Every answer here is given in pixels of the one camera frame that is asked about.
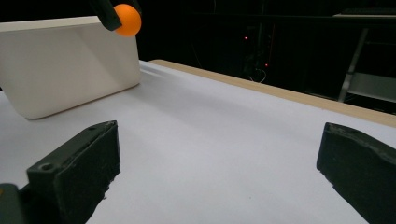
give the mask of white tabletop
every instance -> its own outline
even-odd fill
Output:
[[[317,170],[325,122],[396,128],[140,62],[141,83],[29,120],[0,93],[0,183],[83,129],[119,124],[121,173],[89,223],[366,223]]]

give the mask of white table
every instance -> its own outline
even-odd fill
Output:
[[[396,147],[394,126],[140,64],[138,86],[44,119],[1,92],[0,183],[23,187],[36,161],[114,119],[121,173],[89,223],[366,223],[316,169],[323,127]]]

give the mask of white box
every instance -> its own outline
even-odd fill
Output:
[[[96,16],[0,23],[0,87],[27,119],[126,90],[140,76],[135,37]]]

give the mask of white surface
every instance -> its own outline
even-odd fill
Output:
[[[396,129],[141,62],[139,85],[37,120],[0,93],[0,183],[83,129],[119,124],[121,173],[89,223],[366,223],[316,169],[325,122]]]
[[[347,15],[347,14],[335,14],[334,17],[396,18],[396,15]]]
[[[9,21],[0,22],[0,32],[28,31],[37,29],[61,28],[80,25],[99,24],[97,16],[62,18],[42,21]]]
[[[108,31],[97,17],[0,23],[0,86],[28,119],[139,81],[135,38]]]

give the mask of ping pong ball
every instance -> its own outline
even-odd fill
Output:
[[[139,12],[127,4],[116,5],[114,10],[116,10],[122,24],[121,27],[115,30],[116,33],[122,36],[136,35],[142,26]]]

